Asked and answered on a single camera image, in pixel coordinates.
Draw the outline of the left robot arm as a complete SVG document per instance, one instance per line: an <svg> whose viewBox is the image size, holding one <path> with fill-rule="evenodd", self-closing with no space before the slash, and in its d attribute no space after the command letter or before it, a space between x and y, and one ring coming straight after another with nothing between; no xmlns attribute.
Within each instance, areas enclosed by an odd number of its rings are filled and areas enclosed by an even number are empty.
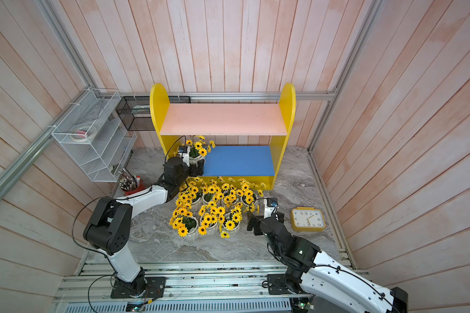
<svg viewBox="0 0 470 313"><path fill-rule="evenodd" d="M127 242L132 219L171 201L188 177L202 176L204 160L188 165L181 157L172 157L164 164L158 182L148 190L123 198L101 198L83 233L84 239L105 255L116 272L115 284L131 297L141 296L146 289L144 269L135 261Z"/></svg>

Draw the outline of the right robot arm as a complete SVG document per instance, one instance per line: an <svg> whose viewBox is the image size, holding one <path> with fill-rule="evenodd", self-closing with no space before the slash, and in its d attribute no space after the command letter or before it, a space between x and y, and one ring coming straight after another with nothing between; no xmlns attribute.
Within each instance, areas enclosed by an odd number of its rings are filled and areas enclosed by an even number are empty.
<svg viewBox="0 0 470 313"><path fill-rule="evenodd" d="M268 275L262 283L272 295L309 294L347 312L407 312L409 296L361 277L303 237L293 236L278 220L280 213L248 213L248 230L263 235L271 255L287 267L283 275Z"/></svg>

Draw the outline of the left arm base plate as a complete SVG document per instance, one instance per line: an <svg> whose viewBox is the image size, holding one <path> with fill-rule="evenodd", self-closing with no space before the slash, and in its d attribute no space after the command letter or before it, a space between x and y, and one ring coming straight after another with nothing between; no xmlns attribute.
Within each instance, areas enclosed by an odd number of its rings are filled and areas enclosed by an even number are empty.
<svg viewBox="0 0 470 313"><path fill-rule="evenodd" d="M119 278L116 278L110 298L161 298L164 294L166 281L167 278L164 276L138 276L133 282L124 282Z"/></svg>

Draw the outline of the sunflower pot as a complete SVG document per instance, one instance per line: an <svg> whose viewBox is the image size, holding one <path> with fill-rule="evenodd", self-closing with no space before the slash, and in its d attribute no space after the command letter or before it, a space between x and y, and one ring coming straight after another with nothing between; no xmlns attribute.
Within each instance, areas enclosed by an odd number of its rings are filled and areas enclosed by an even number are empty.
<svg viewBox="0 0 470 313"><path fill-rule="evenodd" d="M221 192L222 180L219 177L203 177L201 182L202 203L207 205L213 197Z"/></svg>
<svg viewBox="0 0 470 313"><path fill-rule="evenodd" d="M198 233L201 236L220 234L222 222L225 220L226 209L222 206L203 205L198 212L200 215L200 226Z"/></svg>
<svg viewBox="0 0 470 313"><path fill-rule="evenodd" d="M181 238L187 241L194 241L199 235L199 222L188 208L176 208L172 213L169 224Z"/></svg>
<svg viewBox="0 0 470 313"><path fill-rule="evenodd" d="M237 181L233 177L218 177L220 181L219 186L221 193L223 194L220 200L220 204L224 207L230 207L240 200L240 196L237 193Z"/></svg>
<svg viewBox="0 0 470 313"><path fill-rule="evenodd" d="M251 183L244 178L239 181L240 188L238 189L238 192L243 206L245 207L245 211L259 213L260 205L257 200L265 196L264 190L267 187L267 184L265 182Z"/></svg>
<svg viewBox="0 0 470 313"><path fill-rule="evenodd" d="M201 199L202 189L200 180L198 177L188 177L185 183L180 185L180 193L175 202L177 209L192 209Z"/></svg>
<svg viewBox="0 0 470 313"><path fill-rule="evenodd" d="M237 235L242 225L242 209L237 206L229 213L226 213L221 222L220 236L222 239L229 239Z"/></svg>
<svg viewBox="0 0 470 313"><path fill-rule="evenodd" d="M213 140L207 141L203 135L190 136L186 141L186 145L189 147L190 164L197 164L198 161L204 160L216 147Z"/></svg>

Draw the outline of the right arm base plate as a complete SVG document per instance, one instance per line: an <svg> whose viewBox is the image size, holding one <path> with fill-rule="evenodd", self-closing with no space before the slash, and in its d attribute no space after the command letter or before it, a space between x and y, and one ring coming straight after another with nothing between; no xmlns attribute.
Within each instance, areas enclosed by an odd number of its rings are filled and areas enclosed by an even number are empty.
<svg viewBox="0 0 470 313"><path fill-rule="evenodd" d="M262 283L270 295L303 294L300 277L291 274L269 274Z"/></svg>

